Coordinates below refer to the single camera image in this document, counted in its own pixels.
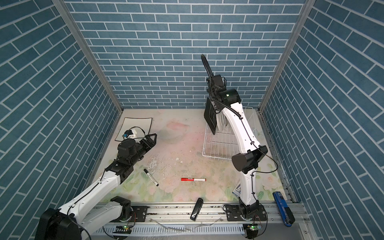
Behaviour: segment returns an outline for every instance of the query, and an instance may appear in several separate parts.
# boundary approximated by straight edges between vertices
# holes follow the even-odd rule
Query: white wire rack
[[[245,117],[248,120],[249,126],[255,134],[256,126],[256,112],[252,107],[243,107]],[[221,121],[224,128],[222,131],[217,129],[216,134],[213,135],[208,124],[205,126],[205,136],[203,145],[203,156],[214,157],[218,159],[230,160],[231,157],[239,153],[237,140],[230,124],[222,113],[216,115],[217,121]]]

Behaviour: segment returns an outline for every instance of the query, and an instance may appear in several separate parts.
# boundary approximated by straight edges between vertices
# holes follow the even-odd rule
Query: brick wall
[[[125,108],[203,108],[207,73],[258,106],[304,0],[66,1]]]
[[[383,239],[384,2],[317,0],[265,109],[319,239]]]
[[[0,92],[0,239],[25,240],[82,191],[117,111],[51,0],[0,1]]]

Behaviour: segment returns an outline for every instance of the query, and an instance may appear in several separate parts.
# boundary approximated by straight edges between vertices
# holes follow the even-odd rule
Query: black marker
[[[152,175],[148,172],[147,169],[144,168],[144,172],[148,175],[148,177],[152,180],[152,182],[153,182],[156,186],[159,185],[158,182],[156,182],[156,180],[152,177]]]

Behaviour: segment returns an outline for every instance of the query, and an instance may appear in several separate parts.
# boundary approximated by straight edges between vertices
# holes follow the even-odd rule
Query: table surface
[[[94,181],[117,157],[115,138],[124,118],[153,118],[150,133],[157,133],[157,144],[136,163],[131,175],[102,200],[121,196],[132,202],[237,201],[232,193],[240,174],[230,160],[202,156],[206,122],[203,109],[125,109],[114,130],[112,140],[101,160]],[[258,118],[254,134],[267,145]],[[156,187],[144,173],[146,168],[157,180]],[[259,162],[258,171],[271,171],[274,163],[267,157]],[[206,182],[182,182],[182,177],[206,178]],[[277,172],[257,174],[256,193],[260,201],[273,200],[272,193],[285,193]]]

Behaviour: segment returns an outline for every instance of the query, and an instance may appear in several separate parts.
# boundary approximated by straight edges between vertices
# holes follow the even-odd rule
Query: whiteboard marker
[[[144,168],[144,172],[148,175],[148,177],[152,180],[152,182],[153,182],[156,186],[159,185],[158,182],[156,182],[156,180],[152,177],[152,175],[148,172],[147,169]]]
[[[181,178],[181,181],[194,181],[194,182],[205,182],[207,181],[205,178]]]

